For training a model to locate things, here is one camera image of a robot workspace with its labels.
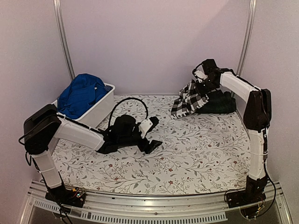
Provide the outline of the green plaid pleated skirt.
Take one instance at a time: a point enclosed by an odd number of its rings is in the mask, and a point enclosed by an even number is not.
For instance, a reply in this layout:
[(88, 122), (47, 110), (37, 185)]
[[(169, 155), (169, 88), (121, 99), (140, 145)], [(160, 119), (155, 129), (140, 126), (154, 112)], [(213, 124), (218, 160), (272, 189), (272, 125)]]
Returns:
[(208, 102), (196, 110), (198, 114), (228, 114), (236, 111), (235, 98), (228, 91), (216, 90), (207, 94)]

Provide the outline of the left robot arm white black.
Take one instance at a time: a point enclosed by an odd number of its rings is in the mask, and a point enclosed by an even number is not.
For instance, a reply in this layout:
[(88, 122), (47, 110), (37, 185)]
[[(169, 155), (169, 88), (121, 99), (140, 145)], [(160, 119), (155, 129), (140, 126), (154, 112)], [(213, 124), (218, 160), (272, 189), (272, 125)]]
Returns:
[(137, 146), (140, 151), (150, 154), (162, 144), (146, 138), (158, 123), (157, 117), (146, 117), (137, 122), (134, 117), (124, 114), (114, 123), (109, 123), (106, 130), (99, 130), (58, 114), (56, 106), (48, 104), (25, 120), (24, 134), (19, 143), (33, 158), (52, 196), (64, 203), (70, 196), (69, 191), (62, 187), (62, 178), (50, 155), (49, 144), (53, 138), (83, 145), (100, 154), (114, 153), (130, 146)]

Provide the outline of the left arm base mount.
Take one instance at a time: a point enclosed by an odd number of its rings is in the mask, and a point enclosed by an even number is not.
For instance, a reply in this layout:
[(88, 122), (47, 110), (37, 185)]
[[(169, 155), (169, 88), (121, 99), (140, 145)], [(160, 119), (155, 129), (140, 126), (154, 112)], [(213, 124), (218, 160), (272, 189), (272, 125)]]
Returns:
[(65, 204), (78, 208), (83, 208), (85, 198), (85, 191), (79, 188), (67, 189), (64, 185), (53, 189), (47, 188), (45, 196), (45, 199), (56, 202), (57, 204)]

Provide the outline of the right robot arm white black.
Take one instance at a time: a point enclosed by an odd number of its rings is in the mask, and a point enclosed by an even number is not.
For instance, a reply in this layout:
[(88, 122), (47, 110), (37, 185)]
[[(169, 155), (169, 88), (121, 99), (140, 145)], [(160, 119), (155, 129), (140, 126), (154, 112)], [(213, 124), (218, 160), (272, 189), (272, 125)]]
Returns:
[(266, 160), (268, 157), (268, 132), (271, 121), (271, 92), (261, 89), (232, 69), (219, 68), (214, 59), (201, 62), (192, 74), (196, 77), (196, 91), (199, 95), (223, 86), (240, 97), (246, 104), (243, 123), (250, 139), (250, 168), (242, 200), (252, 203), (267, 184)]

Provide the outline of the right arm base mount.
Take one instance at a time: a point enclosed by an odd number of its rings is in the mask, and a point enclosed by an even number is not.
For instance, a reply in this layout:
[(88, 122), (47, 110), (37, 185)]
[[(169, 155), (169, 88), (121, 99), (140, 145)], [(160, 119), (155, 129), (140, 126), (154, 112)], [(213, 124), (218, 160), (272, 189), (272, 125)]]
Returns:
[(241, 216), (247, 220), (256, 219), (262, 214), (265, 199), (264, 188), (257, 188), (256, 192), (248, 192), (245, 189), (229, 189), (224, 194), (224, 201), (228, 207), (239, 207)]

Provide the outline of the black white checkered shirt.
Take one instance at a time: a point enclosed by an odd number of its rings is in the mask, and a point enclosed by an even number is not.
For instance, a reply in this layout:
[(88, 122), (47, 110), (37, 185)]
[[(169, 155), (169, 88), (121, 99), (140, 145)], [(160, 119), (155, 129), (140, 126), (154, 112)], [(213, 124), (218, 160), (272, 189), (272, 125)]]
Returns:
[(196, 81), (193, 79), (183, 87), (178, 93), (179, 97), (174, 100), (171, 108), (171, 118), (179, 119), (196, 112), (208, 103), (208, 96), (200, 96), (196, 91)]

